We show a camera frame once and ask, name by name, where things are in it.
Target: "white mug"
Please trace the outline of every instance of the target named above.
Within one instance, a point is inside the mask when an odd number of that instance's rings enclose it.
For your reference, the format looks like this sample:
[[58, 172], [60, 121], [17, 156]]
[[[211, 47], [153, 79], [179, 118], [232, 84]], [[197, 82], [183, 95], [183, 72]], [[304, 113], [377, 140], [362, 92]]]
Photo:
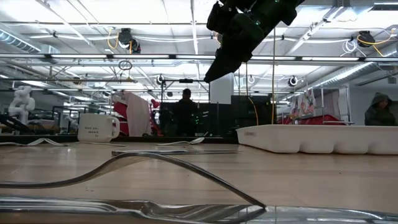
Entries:
[[80, 115], [77, 138], [84, 142], [110, 142], [119, 136], [120, 122], [117, 118], [105, 114]]

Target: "wooden table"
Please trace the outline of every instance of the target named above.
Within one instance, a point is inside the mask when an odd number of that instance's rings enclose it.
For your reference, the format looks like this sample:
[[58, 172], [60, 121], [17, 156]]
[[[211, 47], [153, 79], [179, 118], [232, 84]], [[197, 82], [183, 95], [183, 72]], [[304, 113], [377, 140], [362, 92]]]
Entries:
[[[82, 175], [115, 149], [157, 149], [73, 143], [68, 147], [0, 147], [0, 180], [55, 181]], [[227, 180], [269, 205], [339, 207], [398, 213], [398, 157], [273, 154], [239, 145], [203, 144], [186, 149], [232, 149], [239, 154], [176, 156]], [[0, 194], [46, 197], [146, 199], [159, 203], [243, 203], [235, 194], [183, 168], [149, 160], [95, 180], [58, 189], [0, 189]]]

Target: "person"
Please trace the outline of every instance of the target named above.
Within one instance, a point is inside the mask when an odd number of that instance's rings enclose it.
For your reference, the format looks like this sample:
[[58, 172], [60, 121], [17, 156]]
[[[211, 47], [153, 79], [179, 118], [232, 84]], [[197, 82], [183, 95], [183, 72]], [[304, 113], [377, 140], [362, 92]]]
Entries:
[[396, 119], [390, 112], [392, 100], [385, 94], [376, 93], [365, 113], [366, 126], [395, 126]]
[[191, 90], [188, 88], [184, 89], [182, 99], [174, 108], [174, 115], [177, 120], [177, 135], [179, 136], [195, 135], [193, 115], [197, 112], [197, 105], [190, 98]]

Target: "white pillar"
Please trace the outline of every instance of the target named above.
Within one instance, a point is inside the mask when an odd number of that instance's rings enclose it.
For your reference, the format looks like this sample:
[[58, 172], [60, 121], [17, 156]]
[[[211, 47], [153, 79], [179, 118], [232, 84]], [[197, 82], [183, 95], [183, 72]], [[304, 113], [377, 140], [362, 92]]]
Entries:
[[230, 73], [210, 83], [210, 103], [231, 104], [234, 94], [234, 74]]

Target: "hooded jacket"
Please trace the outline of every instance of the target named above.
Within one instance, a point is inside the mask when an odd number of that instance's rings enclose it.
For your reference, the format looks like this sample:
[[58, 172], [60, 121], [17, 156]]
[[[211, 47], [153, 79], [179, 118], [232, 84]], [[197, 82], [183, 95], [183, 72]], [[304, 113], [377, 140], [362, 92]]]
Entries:
[[[383, 110], [378, 109], [377, 105], [383, 101], [388, 100], [388, 105]], [[366, 126], [395, 126], [396, 119], [390, 112], [390, 105], [392, 100], [385, 94], [376, 93], [372, 100], [371, 106], [365, 113], [365, 125]]]

